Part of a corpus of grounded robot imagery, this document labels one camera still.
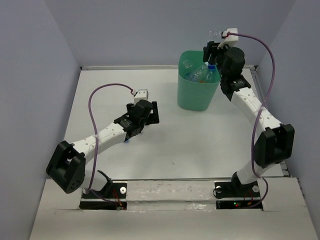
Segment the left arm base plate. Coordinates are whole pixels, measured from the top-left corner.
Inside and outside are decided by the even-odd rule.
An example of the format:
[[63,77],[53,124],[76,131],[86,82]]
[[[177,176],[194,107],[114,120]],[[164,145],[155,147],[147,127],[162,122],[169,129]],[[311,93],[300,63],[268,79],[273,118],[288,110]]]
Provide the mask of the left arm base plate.
[[105,186],[100,190],[83,192],[79,208],[81,210],[108,210],[124,211],[127,209],[127,181],[113,181],[101,170],[97,171],[106,180]]

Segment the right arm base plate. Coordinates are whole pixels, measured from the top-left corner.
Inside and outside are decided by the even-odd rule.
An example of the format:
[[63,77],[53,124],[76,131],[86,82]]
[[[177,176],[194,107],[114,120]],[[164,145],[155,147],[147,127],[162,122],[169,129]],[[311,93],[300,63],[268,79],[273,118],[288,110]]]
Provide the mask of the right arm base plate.
[[263,209],[258,182],[234,189],[230,181],[217,181],[212,191],[217,210]]

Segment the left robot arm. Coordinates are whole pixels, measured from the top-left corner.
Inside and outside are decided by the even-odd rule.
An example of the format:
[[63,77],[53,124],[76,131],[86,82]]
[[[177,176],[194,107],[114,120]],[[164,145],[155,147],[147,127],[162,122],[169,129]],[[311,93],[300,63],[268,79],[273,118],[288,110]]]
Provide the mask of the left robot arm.
[[110,194],[113,181],[103,171],[88,169],[90,161],[110,147],[124,143],[140,134],[145,126],[158,124],[159,111],[156,101],[139,100],[129,103],[127,112],[115,119],[96,135],[68,143],[60,142],[47,165],[47,175],[66,193],[77,189],[94,191],[104,198]]

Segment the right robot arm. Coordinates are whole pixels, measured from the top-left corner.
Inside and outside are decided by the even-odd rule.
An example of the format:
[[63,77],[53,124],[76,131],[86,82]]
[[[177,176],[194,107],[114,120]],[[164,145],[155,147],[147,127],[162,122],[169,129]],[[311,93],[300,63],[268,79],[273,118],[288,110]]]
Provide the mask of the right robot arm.
[[291,157],[295,129],[276,119],[255,95],[242,74],[245,54],[240,48],[209,41],[203,48],[203,61],[216,66],[223,94],[253,127],[251,159],[230,183],[231,192],[242,196],[269,168]]

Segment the blue-cap blue-label water bottle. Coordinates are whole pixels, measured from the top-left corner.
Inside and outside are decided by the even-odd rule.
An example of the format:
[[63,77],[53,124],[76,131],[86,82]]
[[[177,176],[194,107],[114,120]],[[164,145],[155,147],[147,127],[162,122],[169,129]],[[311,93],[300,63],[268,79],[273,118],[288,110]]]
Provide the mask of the blue-cap blue-label water bottle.
[[207,68],[207,73],[205,74],[203,82],[204,83],[213,83],[215,81],[215,71],[216,71],[216,65],[209,64],[208,68]]

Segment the clear bottle white cap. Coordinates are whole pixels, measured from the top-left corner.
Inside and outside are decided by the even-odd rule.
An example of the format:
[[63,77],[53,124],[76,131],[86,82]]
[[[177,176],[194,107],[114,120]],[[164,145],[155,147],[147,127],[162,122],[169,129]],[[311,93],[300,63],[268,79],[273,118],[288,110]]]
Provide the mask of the clear bottle white cap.
[[208,72],[208,62],[198,67],[194,72],[188,74],[185,79],[194,83],[199,83]]

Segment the white-cap blue-label drink bottle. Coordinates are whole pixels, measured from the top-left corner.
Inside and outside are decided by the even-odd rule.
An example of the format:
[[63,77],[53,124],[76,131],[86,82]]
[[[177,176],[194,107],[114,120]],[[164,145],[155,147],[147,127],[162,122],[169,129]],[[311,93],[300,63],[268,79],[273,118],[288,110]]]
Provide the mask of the white-cap blue-label drink bottle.
[[183,71],[184,71],[183,78],[188,79],[188,77],[193,72],[193,62],[190,60],[185,60],[183,62]]

